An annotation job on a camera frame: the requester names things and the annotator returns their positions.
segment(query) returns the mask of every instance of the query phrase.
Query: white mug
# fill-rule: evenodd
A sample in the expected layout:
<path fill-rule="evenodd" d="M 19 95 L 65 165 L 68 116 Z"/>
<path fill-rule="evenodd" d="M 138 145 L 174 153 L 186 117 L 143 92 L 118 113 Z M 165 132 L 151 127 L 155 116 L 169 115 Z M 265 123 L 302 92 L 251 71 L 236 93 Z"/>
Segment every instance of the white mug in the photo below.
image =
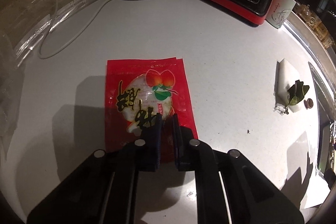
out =
<path fill-rule="evenodd" d="M 295 0 L 272 0 L 266 20 L 277 29 L 281 28 L 295 4 Z"/>

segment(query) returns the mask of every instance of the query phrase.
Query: white cable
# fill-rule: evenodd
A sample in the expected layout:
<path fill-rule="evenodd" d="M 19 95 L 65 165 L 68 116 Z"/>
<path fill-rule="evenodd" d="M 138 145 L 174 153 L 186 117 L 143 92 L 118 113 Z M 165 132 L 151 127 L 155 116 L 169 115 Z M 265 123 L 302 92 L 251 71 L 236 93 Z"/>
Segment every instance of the white cable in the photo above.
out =
<path fill-rule="evenodd" d="M 67 43 L 65 43 L 62 47 L 60 47 L 58 50 L 56 50 L 55 52 L 49 54 L 49 55 L 46 55 L 46 56 L 43 56 L 42 53 L 41 53 L 41 48 L 42 48 L 42 45 L 43 45 L 43 42 L 45 41 L 46 37 L 48 36 L 49 32 L 50 32 L 50 29 L 51 27 L 53 26 L 53 23 L 54 23 L 54 20 L 56 18 L 56 14 L 57 14 L 57 11 L 58 11 L 58 0 L 55 0 L 56 4 L 55 4 L 55 12 L 53 14 L 53 16 L 51 17 L 51 21 L 50 21 L 50 24 L 46 30 L 46 32 L 43 34 L 43 37 L 41 39 L 41 42 L 38 46 L 38 57 L 40 59 L 48 59 L 56 54 L 58 54 L 59 52 L 61 52 L 62 50 L 64 50 L 67 46 L 69 46 L 77 37 L 79 37 L 81 35 L 81 33 L 90 25 L 90 23 L 95 19 L 95 17 L 97 16 L 97 14 L 100 12 L 100 10 L 104 7 L 104 5 L 106 3 L 108 3 L 109 1 L 111 0 L 105 0 L 101 5 L 100 7 L 98 8 L 98 10 L 94 13 L 94 15 L 91 17 L 91 19 L 83 26 L 83 28 L 74 36 L 72 37 Z"/>

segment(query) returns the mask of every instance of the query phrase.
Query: clear plastic sheet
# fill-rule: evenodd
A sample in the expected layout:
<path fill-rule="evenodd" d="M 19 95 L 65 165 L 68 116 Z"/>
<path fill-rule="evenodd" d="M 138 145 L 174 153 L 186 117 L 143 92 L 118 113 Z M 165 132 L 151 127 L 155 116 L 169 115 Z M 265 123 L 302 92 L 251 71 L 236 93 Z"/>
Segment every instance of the clear plastic sheet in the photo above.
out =
<path fill-rule="evenodd" d="M 70 16 L 76 12 L 82 10 L 88 5 L 94 3 L 97 0 L 73 0 L 64 7 L 60 8 L 57 12 L 57 16 L 53 22 L 53 26 L 50 32 L 55 30 L 57 26 L 68 19 Z M 51 22 L 50 15 L 45 16 L 40 22 L 38 22 L 34 28 L 32 28 L 26 35 L 21 39 L 14 49 L 14 53 L 17 59 L 18 66 L 20 66 L 24 60 L 29 56 L 29 53 L 38 45 L 41 41 L 47 27 Z"/>
<path fill-rule="evenodd" d="M 0 139 L 5 156 L 17 124 L 24 75 L 8 36 L 0 31 Z"/>

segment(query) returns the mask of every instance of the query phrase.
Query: kitchen counter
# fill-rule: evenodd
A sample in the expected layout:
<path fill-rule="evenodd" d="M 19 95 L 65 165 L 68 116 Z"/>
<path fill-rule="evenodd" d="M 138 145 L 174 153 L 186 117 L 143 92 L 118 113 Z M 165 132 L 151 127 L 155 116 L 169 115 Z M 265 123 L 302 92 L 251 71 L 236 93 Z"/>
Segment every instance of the kitchen counter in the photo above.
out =
<path fill-rule="evenodd" d="M 42 53 L 75 35 L 103 1 L 63 22 Z M 107 60 L 170 57 L 184 60 L 199 139 L 216 150 L 240 150 L 278 188 L 295 177 L 283 192 L 296 189 L 292 198 L 303 198 L 301 208 L 323 202 L 329 189 L 315 176 L 317 107 L 289 115 L 274 108 L 277 62 L 283 58 L 310 86 L 306 98 L 317 105 L 308 65 L 315 62 L 285 28 L 267 22 L 251 28 L 200 0 L 112 0 L 65 50 L 47 60 L 35 53 L 27 61 L 17 129 L 0 165 L 1 191 L 22 219 L 104 148 Z M 300 201 L 293 200 L 298 206 Z M 136 218 L 196 223 L 194 174 L 179 173 L 173 164 L 141 173 Z"/>

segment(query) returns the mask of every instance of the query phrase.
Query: plastic bag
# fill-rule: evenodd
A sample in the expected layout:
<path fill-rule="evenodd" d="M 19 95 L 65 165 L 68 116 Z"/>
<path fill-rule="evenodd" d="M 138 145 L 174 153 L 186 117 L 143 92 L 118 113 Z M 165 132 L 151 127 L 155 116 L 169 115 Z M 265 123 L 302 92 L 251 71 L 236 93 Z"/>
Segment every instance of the plastic bag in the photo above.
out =
<path fill-rule="evenodd" d="M 182 59 L 109 60 L 105 86 L 105 146 L 120 150 L 155 123 L 178 114 L 180 125 L 198 138 Z M 161 161 L 174 160 L 171 128 L 164 125 Z"/>

